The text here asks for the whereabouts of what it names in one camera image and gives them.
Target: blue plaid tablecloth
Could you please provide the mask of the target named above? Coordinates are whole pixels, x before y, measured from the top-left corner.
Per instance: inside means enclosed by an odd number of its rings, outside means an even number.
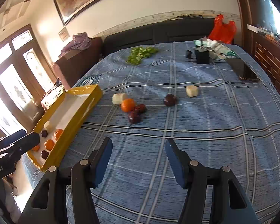
[[[60,167],[73,166],[98,149],[105,137],[113,153],[103,182],[92,189],[103,223],[176,223],[187,194],[175,181],[164,150],[166,138],[204,166],[228,165],[251,201],[260,223],[280,210],[280,95],[261,67],[240,47],[227,45],[259,76],[259,82],[238,79],[225,61],[209,65],[185,57],[193,42],[163,43],[139,66],[125,61],[131,49],[110,54],[96,64],[77,86],[99,84],[103,97],[78,131]],[[196,85],[195,98],[186,94]],[[127,93],[147,112],[131,125],[114,93]],[[171,93],[178,104],[168,108]],[[43,175],[25,157],[27,175],[35,188]],[[74,224],[71,187],[67,187],[69,223]],[[211,186],[203,223],[208,223]]]

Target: dark red fruit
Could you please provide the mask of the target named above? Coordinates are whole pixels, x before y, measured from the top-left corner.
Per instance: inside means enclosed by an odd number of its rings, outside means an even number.
[[[131,124],[138,124],[141,121],[141,117],[137,110],[129,112],[129,122]]]
[[[138,111],[139,114],[143,114],[146,111],[146,106],[145,105],[137,105],[134,107],[133,110]]]
[[[41,131],[41,136],[42,137],[47,137],[48,136],[48,132],[46,130],[42,130]]]
[[[177,103],[177,97],[172,94],[167,94],[164,98],[164,104],[168,107],[171,107]]]
[[[48,156],[49,156],[49,153],[46,151],[46,150],[43,150],[42,152],[41,152],[41,157],[43,158],[43,159],[47,159],[48,158]]]

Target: floor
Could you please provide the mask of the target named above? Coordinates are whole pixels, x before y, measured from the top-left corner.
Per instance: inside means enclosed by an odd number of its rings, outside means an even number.
[[[26,176],[22,158],[18,161],[16,170],[13,174],[13,184],[18,188],[18,196],[15,197],[15,201],[18,204],[21,212],[23,212],[30,195],[32,194],[32,187]]]

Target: brown armchair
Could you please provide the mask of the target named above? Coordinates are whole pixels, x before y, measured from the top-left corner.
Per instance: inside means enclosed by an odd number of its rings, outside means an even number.
[[[70,50],[53,64],[53,70],[60,78],[66,90],[99,62],[103,41],[101,37],[91,39],[91,46],[86,50]]]

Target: green leafy vegetable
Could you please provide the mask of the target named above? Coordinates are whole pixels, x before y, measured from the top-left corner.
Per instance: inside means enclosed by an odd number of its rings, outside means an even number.
[[[131,54],[127,59],[127,63],[137,66],[143,58],[149,58],[152,54],[157,53],[158,49],[154,47],[136,47],[131,50]]]

